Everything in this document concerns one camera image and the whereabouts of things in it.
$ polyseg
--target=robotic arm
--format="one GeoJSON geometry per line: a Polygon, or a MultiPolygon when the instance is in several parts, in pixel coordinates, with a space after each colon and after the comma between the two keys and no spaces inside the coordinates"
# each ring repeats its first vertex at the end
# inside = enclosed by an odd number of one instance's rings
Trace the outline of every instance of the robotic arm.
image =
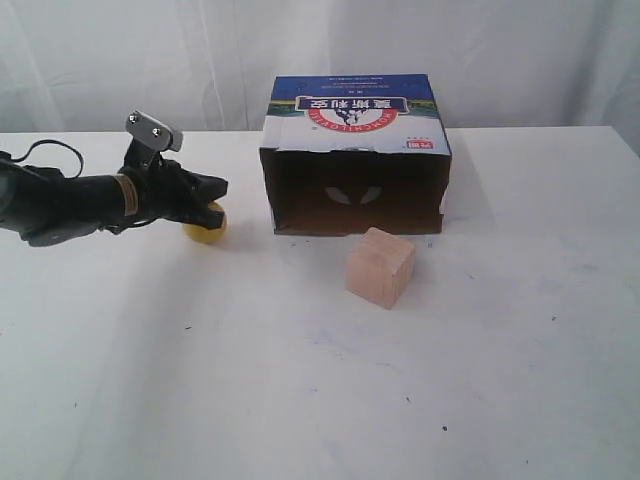
{"type": "Polygon", "coordinates": [[[180,150],[182,133],[137,111],[126,129],[133,140],[117,175],[66,178],[56,168],[22,167],[21,160],[0,156],[0,228],[18,232],[33,247],[96,230],[117,235],[159,218],[221,228],[224,213],[208,205],[226,195],[227,181],[189,172],[161,155],[180,150]]]}

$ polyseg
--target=white backdrop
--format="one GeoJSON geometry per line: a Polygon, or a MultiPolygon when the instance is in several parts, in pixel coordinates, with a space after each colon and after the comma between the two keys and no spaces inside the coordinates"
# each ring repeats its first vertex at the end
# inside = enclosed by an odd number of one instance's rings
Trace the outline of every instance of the white backdrop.
{"type": "Polygon", "coordinates": [[[275,75],[410,72],[447,126],[640,151],[639,0],[0,0],[0,131],[260,129],[275,75]]]}

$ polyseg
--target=yellow ball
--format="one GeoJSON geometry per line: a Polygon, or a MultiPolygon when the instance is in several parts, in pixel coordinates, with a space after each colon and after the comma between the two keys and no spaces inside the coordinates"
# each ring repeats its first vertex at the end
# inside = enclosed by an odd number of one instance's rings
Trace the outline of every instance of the yellow ball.
{"type": "MultiPolygon", "coordinates": [[[[224,208],[218,205],[216,202],[211,202],[209,204],[210,210],[215,210],[218,212],[224,212],[224,208]]],[[[182,228],[187,236],[198,243],[215,243],[222,238],[225,230],[227,229],[227,216],[224,216],[224,220],[222,221],[222,227],[216,228],[215,230],[209,230],[207,228],[201,227],[199,225],[183,225],[182,228]]]]}

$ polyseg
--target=black cable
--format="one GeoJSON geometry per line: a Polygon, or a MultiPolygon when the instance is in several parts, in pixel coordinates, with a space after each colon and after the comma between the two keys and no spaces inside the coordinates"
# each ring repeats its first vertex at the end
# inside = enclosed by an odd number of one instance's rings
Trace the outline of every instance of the black cable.
{"type": "Polygon", "coordinates": [[[39,140],[33,145],[31,145],[27,153],[20,158],[12,158],[9,152],[3,152],[2,150],[0,150],[0,160],[5,160],[11,163],[24,162],[29,157],[29,155],[31,155],[31,152],[33,152],[37,147],[41,145],[58,145],[60,147],[64,147],[68,150],[71,150],[73,153],[76,154],[76,157],[78,157],[78,161],[80,162],[80,171],[76,174],[75,177],[71,177],[71,178],[78,178],[82,174],[82,171],[84,170],[84,158],[82,157],[82,154],[72,146],[67,145],[66,143],[61,142],[59,140],[53,140],[53,139],[39,140]]]}

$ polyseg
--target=open box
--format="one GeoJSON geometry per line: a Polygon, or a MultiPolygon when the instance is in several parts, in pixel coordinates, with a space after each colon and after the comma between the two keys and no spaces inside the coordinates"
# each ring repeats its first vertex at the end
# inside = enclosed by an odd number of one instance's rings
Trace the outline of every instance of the open box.
{"type": "Polygon", "coordinates": [[[426,75],[278,77],[260,158],[276,233],[441,231],[451,151],[426,75]]]}

